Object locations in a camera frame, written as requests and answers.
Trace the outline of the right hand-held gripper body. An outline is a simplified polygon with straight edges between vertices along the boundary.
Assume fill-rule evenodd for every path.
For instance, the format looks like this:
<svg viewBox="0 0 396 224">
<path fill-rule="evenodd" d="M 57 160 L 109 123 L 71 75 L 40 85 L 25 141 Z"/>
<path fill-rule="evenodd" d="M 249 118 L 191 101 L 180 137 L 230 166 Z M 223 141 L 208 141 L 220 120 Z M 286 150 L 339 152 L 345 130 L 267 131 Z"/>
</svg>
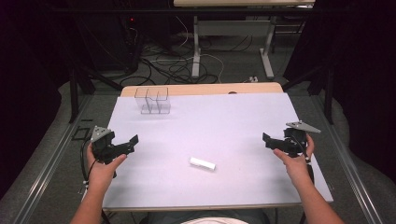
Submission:
<svg viewBox="0 0 396 224">
<path fill-rule="evenodd" d="M 288 128 L 284 131 L 284 137 L 289 140 L 296 148 L 289 153 L 291 157 L 297 157 L 299 153 L 306 156 L 307 138 L 306 133 L 321 133 L 321 130 L 315 128 L 301 120 L 287 122 Z"/>
</svg>

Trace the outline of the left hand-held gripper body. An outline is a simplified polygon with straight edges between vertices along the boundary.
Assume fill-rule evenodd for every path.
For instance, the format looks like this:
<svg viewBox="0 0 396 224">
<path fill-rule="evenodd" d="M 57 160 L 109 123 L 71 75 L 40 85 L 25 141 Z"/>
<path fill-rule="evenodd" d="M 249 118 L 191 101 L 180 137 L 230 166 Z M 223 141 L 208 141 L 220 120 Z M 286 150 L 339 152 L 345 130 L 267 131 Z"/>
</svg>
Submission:
<svg viewBox="0 0 396 224">
<path fill-rule="evenodd" d="M 115 158 L 115 149 L 112 139 L 115 133 L 108 128 L 95 126 L 92 131 L 92 154 L 105 164 L 111 163 Z"/>
</svg>

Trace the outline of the clear acrylic organizer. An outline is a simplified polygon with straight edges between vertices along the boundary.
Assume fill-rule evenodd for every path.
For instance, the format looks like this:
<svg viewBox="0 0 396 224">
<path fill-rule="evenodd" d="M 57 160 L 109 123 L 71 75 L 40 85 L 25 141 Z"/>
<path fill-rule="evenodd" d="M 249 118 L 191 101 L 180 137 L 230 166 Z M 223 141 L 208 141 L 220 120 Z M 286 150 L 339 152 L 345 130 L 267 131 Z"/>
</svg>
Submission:
<svg viewBox="0 0 396 224">
<path fill-rule="evenodd" d="M 135 91 L 135 101 L 141 114 L 169 114 L 171 109 L 166 87 L 140 87 Z"/>
</svg>

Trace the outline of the white tube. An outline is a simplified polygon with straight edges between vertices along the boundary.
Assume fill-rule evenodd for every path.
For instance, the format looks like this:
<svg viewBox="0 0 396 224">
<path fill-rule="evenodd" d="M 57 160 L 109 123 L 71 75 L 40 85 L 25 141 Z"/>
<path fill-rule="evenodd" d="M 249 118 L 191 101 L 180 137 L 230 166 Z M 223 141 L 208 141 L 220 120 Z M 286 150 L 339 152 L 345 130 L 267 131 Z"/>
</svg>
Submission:
<svg viewBox="0 0 396 224">
<path fill-rule="evenodd" d="M 198 167 L 203 167 L 206 169 L 209 169 L 211 171 L 214 171 L 216 169 L 216 164 L 209 162 L 209 161 L 203 161 L 194 157 L 190 158 L 190 164 L 198 166 Z"/>
</svg>

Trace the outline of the person's left hand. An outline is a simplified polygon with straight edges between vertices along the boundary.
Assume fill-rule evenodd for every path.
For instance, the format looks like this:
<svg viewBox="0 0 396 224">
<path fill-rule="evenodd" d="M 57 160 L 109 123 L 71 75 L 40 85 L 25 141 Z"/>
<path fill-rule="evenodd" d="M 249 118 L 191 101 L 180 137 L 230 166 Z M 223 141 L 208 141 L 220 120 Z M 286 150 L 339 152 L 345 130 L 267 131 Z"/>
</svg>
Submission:
<svg viewBox="0 0 396 224">
<path fill-rule="evenodd" d="M 117 168 L 126 160 L 127 156 L 121 154 L 110 164 L 100 163 L 95 159 L 92 153 L 92 144 L 87 146 L 87 163 L 89 165 L 89 186 L 88 191 L 103 191 L 106 192 L 113 175 Z"/>
</svg>

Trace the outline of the person's right hand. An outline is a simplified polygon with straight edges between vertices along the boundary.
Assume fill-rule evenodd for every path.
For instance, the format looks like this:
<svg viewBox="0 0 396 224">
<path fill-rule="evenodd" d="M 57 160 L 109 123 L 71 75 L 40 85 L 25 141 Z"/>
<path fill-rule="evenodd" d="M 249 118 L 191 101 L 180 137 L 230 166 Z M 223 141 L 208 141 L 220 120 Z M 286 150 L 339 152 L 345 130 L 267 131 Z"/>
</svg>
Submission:
<svg viewBox="0 0 396 224">
<path fill-rule="evenodd" d="M 308 166 L 306 160 L 310 160 L 315 150 L 315 144 L 312 137 L 308 134 L 306 153 L 291 158 L 279 149 L 274 149 L 273 153 L 283 161 L 286 166 L 287 173 L 291 179 L 293 186 L 297 189 L 307 189 L 309 186 L 313 186 L 313 182 L 308 173 Z"/>
</svg>

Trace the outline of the black metal stand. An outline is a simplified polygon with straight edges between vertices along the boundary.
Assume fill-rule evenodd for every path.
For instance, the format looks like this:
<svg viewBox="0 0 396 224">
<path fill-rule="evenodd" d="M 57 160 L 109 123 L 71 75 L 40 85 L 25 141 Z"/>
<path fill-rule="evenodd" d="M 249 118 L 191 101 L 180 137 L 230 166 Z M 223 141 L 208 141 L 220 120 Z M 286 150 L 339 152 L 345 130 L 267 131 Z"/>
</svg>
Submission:
<svg viewBox="0 0 396 224">
<path fill-rule="evenodd" d="M 81 62 L 72 63 L 69 69 L 69 84 L 70 84 L 70 101 L 71 101 L 71 117 L 69 122 L 73 123 L 79 115 L 79 102 L 78 102 L 78 91 L 82 90 L 84 94 L 92 95 L 95 93 L 96 88 L 92 84 L 92 77 L 98 79 L 100 82 L 105 83 L 107 86 L 121 91 L 123 87 L 104 77 L 99 72 L 94 71 L 87 65 Z"/>
<path fill-rule="evenodd" d="M 310 95 L 319 95 L 321 90 L 325 91 L 323 113 L 326 120 L 333 125 L 332 119 L 332 96 L 334 85 L 334 64 L 325 63 L 323 65 L 315 66 L 313 69 L 302 74 L 292 81 L 288 81 L 282 85 L 282 90 L 287 91 L 291 87 L 300 84 L 301 82 L 313 78 L 313 81 L 308 87 Z"/>
</svg>

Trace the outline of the white table cover sheet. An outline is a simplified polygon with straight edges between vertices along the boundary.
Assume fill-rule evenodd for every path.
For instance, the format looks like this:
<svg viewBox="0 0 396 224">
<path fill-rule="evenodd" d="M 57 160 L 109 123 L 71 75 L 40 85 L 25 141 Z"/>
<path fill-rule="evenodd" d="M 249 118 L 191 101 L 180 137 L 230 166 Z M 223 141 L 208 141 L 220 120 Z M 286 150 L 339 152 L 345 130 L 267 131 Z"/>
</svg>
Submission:
<svg viewBox="0 0 396 224">
<path fill-rule="evenodd" d="M 300 197 L 262 134 L 280 139 L 297 120 L 285 93 L 173 96 L 169 114 L 140 113 L 132 97 L 116 102 L 108 124 L 116 144 L 136 134 L 103 207 L 113 211 L 295 205 Z M 194 157 L 216 169 L 190 164 Z"/>
</svg>

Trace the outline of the wooden table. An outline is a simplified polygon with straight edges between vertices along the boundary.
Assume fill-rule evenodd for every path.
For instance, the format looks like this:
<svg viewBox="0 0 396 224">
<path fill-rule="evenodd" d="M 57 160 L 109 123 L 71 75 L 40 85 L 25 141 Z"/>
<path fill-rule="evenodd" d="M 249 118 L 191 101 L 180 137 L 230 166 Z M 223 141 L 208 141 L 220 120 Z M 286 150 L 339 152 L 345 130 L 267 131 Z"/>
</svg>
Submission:
<svg viewBox="0 0 396 224">
<path fill-rule="evenodd" d="M 208 95 L 236 93 L 282 93 L 283 89 L 276 82 L 257 83 L 221 83 L 221 84 L 186 84 L 155 85 L 154 88 L 166 88 L 170 96 L 174 95 Z"/>
</svg>

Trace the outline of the black computer tower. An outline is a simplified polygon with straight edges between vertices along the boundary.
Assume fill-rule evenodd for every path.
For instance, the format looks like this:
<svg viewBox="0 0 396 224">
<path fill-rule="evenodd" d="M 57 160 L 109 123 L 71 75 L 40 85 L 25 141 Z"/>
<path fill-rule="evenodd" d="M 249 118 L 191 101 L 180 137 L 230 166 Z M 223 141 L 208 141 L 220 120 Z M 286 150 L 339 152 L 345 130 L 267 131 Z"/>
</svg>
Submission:
<svg viewBox="0 0 396 224">
<path fill-rule="evenodd" d="M 144 36 L 135 28 L 118 16 L 99 15 L 90 31 L 103 52 L 98 64 L 100 70 L 123 70 L 127 74 L 137 70 Z"/>
</svg>

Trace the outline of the person's torso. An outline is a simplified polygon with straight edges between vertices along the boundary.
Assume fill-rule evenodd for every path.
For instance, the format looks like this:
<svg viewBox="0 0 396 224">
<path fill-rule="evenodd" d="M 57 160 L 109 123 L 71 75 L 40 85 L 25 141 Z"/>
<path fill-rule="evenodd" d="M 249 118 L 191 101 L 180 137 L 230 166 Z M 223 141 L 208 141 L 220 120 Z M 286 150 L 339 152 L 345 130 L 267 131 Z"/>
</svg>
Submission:
<svg viewBox="0 0 396 224">
<path fill-rule="evenodd" d="M 270 224 L 261 209 L 151 212 L 146 224 Z"/>
</svg>

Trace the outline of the white-legged desk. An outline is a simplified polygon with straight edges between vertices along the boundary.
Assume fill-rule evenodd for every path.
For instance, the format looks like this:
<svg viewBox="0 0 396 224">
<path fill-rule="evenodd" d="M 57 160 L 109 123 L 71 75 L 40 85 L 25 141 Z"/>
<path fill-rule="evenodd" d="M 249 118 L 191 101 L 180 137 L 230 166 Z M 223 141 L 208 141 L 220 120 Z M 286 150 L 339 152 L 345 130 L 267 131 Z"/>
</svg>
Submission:
<svg viewBox="0 0 396 224">
<path fill-rule="evenodd" d="M 182 9 L 311 9 L 316 0 L 174 0 L 175 7 Z M 199 19 L 193 17 L 194 54 L 191 75 L 200 75 L 200 60 L 203 54 L 199 46 L 201 36 L 250 35 L 264 36 L 264 47 L 260 49 L 262 65 L 267 78 L 273 79 L 274 72 L 268 54 L 275 35 L 276 16 L 266 20 Z"/>
</svg>

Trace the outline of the metal floor rail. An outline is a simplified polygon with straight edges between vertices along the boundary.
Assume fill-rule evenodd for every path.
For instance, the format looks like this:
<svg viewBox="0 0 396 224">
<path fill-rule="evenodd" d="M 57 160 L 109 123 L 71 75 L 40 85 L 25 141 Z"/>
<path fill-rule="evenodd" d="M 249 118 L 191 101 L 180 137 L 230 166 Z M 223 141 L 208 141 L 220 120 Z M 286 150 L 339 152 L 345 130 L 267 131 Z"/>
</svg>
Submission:
<svg viewBox="0 0 396 224">
<path fill-rule="evenodd" d="M 376 208 L 368 194 L 368 191 L 363 184 L 361 177 L 359 175 L 358 169 L 350 157 L 346 146 L 342 142 L 340 136 L 338 135 L 335 127 L 330 124 L 328 119 L 324 114 L 324 104 L 321 102 L 319 96 L 311 96 L 311 101 L 319 113 L 319 116 L 324 123 L 325 130 L 329 133 L 332 142 L 334 143 L 335 154 L 341 163 L 341 166 L 346 174 L 346 178 L 354 195 L 360 205 L 361 211 L 365 215 L 368 224 L 383 224 L 382 218 L 376 211 Z"/>
<path fill-rule="evenodd" d="M 91 100 L 91 95 L 81 98 L 78 114 L 73 122 L 69 122 L 68 115 L 71 103 L 67 98 L 62 101 L 55 120 L 8 191 L 18 203 L 16 215 L 10 220 L 11 224 L 27 224 L 77 129 L 78 120 Z"/>
</svg>

